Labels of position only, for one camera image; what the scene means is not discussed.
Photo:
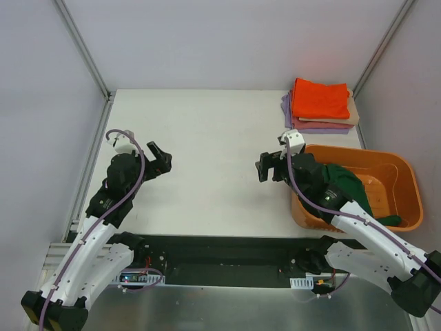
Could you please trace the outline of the dark green t shirt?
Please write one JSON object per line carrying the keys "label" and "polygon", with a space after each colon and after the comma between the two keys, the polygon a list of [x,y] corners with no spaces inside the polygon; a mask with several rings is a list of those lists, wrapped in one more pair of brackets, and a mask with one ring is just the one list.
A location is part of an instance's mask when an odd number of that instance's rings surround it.
{"label": "dark green t shirt", "polygon": [[334,184],[343,190],[373,217],[364,184],[352,171],[340,165],[328,163],[322,167],[322,175],[327,183]]}

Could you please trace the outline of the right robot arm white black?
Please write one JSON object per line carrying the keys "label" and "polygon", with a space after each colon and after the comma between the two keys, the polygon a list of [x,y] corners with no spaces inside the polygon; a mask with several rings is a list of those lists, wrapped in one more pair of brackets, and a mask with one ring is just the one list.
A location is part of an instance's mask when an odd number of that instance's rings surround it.
{"label": "right robot arm white black", "polygon": [[310,153],[264,152],[256,169],[261,182],[273,170],[273,180],[285,182],[310,213],[352,236],[370,252],[354,252],[343,242],[323,236],[322,245],[306,259],[308,272],[334,268],[354,274],[383,289],[415,317],[434,309],[440,295],[440,252],[425,252],[392,233],[339,188],[326,174],[325,165]]}

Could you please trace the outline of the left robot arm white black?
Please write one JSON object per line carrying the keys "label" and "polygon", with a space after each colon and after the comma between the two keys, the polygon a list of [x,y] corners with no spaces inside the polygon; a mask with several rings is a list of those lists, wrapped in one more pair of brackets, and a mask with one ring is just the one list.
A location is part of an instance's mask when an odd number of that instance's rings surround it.
{"label": "left robot arm white black", "polygon": [[124,269],[150,272],[145,239],[117,232],[141,185],[172,169],[171,154],[153,141],[147,148],[154,159],[132,144],[116,149],[68,252],[39,290],[24,294],[21,306],[40,330],[81,330],[94,301]]}

